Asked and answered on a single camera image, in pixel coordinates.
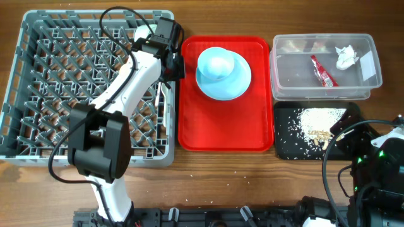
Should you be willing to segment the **light blue bowl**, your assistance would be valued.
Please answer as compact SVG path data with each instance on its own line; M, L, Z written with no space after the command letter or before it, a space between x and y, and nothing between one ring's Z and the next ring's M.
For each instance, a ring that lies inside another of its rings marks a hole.
M229 50L210 47L199 55L198 70L211 80L221 80L230 75L234 69L234 57Z

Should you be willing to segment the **white plastic fork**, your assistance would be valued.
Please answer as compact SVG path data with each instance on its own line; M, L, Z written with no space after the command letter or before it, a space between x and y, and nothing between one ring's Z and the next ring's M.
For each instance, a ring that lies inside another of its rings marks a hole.
M156 108L159 106L159 103L160 103L161 86L162 86L162 83L159 82L157 85L157 93L156 93L156 97L155 97L155 107Z

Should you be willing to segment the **light blue plate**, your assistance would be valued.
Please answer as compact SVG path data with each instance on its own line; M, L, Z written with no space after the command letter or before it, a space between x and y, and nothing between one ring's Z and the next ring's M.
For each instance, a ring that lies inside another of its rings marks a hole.
M197 62L197 85L206 96L212 99L220 101L236 99L245 93L251 84L252 72L245 58L231 50L230 53L234 57L234 69L229 76L221 80L211 80L204 77L198 70Z

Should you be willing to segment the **red plastic tray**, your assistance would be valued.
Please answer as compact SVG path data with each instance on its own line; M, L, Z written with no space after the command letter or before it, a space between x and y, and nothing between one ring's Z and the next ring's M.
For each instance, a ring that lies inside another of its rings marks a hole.
M252 72L240 97L214 100L197 85L199 55L209 47L240 54ZM180 81L178 140L188 151L264 152L274 143L269 46L253 36L192 36L182 46L185 77Z

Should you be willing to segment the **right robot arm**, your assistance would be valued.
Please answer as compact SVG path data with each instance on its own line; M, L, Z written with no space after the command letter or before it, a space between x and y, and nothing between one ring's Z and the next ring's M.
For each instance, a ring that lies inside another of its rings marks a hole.
M403 226L403 116L365 120L346 113L330 129L329 147L351 157L353 180L346 212L336 205L326 175L330 149L322 161L327 199L304 197L294 211L299 226Z

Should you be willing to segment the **white plastic spoon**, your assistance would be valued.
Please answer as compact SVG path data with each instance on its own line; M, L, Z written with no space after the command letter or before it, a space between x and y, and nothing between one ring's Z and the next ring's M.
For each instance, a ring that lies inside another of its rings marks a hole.
M170 98L170 90L166 87L165 84L161 86L161 92L164 97L163 100L163 126L167 127L167 122L169 118L169 98Z

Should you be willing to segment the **red snack wrapper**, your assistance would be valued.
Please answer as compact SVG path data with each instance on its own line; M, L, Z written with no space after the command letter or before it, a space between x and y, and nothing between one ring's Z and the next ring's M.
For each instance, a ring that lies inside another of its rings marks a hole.
M337 87L338 83L335 81L332 75L327 70L325 70L325 68L318 61L315 55L311 55L311 60L314 64L315 75L321 82L322 86L327 88Z

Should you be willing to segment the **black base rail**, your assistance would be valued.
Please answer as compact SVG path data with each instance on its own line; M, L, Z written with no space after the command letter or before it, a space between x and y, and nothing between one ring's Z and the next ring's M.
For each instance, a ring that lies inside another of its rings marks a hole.
M114 226L144 227L209 227L209 226L302 226L309 217L303 205L278 206L266 209L242 207L235 209L170 210L130 207L122 221Z

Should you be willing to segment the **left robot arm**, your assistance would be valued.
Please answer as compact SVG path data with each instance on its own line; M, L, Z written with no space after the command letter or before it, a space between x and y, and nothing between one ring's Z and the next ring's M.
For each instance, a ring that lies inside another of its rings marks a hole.
M129 118L154 82L183 77L184 60L176 54L182 31L176 21L161 17L149 36L135 41L112 84L71 110L69 123L77 129L69 136L68 161L92 184L100 224L136 226L123 177L133 154Z

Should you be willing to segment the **white napkin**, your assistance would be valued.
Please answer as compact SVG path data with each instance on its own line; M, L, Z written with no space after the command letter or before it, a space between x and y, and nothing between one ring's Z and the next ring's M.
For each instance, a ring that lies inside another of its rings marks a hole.
M344 71L348 69L350 66L354 65L359 60L356 51L351 45L349 45L348 47L344 47L342 49L335 47L335 49L338 55L336 68L339 70Z

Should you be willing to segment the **clear plastic bin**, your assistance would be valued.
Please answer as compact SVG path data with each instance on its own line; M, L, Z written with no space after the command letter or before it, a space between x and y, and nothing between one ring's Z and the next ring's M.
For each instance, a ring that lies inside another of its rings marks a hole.
M351 45L359 60L348 69L336 68L335 47ZM315 75L315 55L337 87L323 87ZM270 52L271 86L274 99L365 100L383 83L373 38L365 33L313 33L277 35Z

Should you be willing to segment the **green bowl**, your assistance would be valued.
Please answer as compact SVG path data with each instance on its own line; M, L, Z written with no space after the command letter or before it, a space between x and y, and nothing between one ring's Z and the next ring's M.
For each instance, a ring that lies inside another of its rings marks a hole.
M134 38L133 42L136 42L139 38L144 38L149 40L148 36L151 34L151 31L149 30L147 25L141 25L139 26L135 33L134 33Z

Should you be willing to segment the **grey dishwasher rack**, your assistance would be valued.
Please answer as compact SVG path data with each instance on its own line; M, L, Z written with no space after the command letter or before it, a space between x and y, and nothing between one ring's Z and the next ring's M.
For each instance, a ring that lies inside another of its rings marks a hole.
M69 112L103 93L127 61L136 29L168 10L31 10L21 23L1 109L1 159L46 166Z

